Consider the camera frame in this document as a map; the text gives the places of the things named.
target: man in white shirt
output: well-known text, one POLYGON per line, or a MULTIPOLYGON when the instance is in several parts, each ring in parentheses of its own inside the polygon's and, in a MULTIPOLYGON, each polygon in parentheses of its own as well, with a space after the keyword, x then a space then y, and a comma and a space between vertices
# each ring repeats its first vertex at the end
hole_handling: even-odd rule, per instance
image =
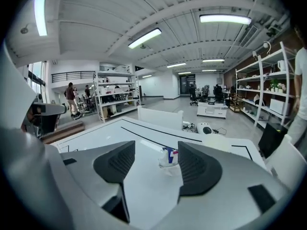
POLYGON ((297 115, 288 130, 288 135, 292 138, 292 144, 296 144, 300 139, 303 139, 300 142, 298 150, 305 158, 307 158, 307 40, 304 38, 302 31, 296 24, 294 25, 294 29, 303 43, 303 48, 298 51, 295 57, 294 110, 297 111, 297 115))

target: white kettle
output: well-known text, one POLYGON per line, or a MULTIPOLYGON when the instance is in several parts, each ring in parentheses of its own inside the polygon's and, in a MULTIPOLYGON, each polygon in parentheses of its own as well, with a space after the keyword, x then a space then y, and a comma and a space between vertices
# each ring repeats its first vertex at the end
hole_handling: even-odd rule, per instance
POLYGON ((286 64, 284 63, 284 60, 279 60, 277 62, 277 67, 280 71, 286 71, 286 64))

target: white chair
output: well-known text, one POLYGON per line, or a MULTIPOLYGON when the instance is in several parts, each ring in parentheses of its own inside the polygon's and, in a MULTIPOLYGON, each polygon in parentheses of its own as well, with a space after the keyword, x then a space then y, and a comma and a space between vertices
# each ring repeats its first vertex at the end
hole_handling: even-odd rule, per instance
POLYGON ((178 113, 169 113, 138 106, 138 116, 139 120, 147 123, 182 130, 183 111, 179 111, 178 113))
POLYGON ((266 166, 273 176, 276 176, 289 189, 295 190, 306 173, 307 162, 296 147, 291 144, 291 140, 290 136, 284 136, 266 166))

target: white t-shirt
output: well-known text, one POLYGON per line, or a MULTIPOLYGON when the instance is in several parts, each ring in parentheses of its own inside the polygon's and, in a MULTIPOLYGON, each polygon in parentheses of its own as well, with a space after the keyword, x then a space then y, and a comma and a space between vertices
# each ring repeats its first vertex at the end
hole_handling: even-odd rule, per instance
POLYGON ((302 76, 302 91, 297 115, 307 120, 307 49, 301 48, 295 57, 295 74, 302 76))

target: brick wall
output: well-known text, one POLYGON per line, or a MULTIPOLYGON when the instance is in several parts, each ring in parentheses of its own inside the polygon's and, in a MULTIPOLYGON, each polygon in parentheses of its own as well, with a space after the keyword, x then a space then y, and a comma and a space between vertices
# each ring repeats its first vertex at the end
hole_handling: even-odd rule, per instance
MULTIPOLYGON (((281 42, 281 41, 283 42, 283 45, 285 47, 292 49, 292 50, 296 49, 298 51, 303 47, 302 43, 300 42, 300 40, 296 36, 294 30, 288 29, 283 34, 281 34, 279 37, 277 37, 273 42, 271 42, 271 45, 272 45, 271 54, 280 49, 279 42, 281 42)), ((267 49, 263 48, 260 51, 258 51, 257 53, 260 54, 262 58, 264 58, 266 56, 267 51, 268 51, 267 49)), ((248 59, 246 59, 245 61, 238 64, 236 67, 234 67, 230 71, 228 71, 227 73, 225 73, 224 74, 224 84, 227 85, 227 87, 232 86, 232 78, 236 77, 236 69, 237 70, 242 69, 243 67, 246 67, 253 62, 255 62, 255 60, 251 56, 248 59)), ((293 66, 293 68, 295 68, 295 61, 292 60, 290 62, 291 62, 291 65, 293 66)), ((270 71, 270 68, 264 68, 263 69, 263 73, 267 73, 269 71, 270 71)), ((259 75, 259 74, 260 74, 259 70, 256 70, 256 71, 248 73, 247 77, 251 77, 252 75, 259 75)), ((279 82, 286 84, 286 80, 279 80, 279 82)), ((260 84, 260 81, 248 82, 248 85, 250 85, 253 89, 257 89, 258 84, 260 84)), ((265 81, 264 89, 269 88, 269 85, 270 85, 270 81, 265 81)), ((248 92, 248 91, 244 91, 244 93, 238 93, 238 94, 242 95, 242 97, 246 97, 248 99, 253 99, 254 96, 256 95, 256 93, 248 92)), ((290 94, 295 95, 294 80, 293 79, 290 80, 290 94)), ((264 94, 263 99, 267 102, 267 104, 269 104, 270 100, 271 100, 271 95, 264 94)), ((276 99, 284 101, 284 97, 281 97, 281 96, 276 96, 276 99)))

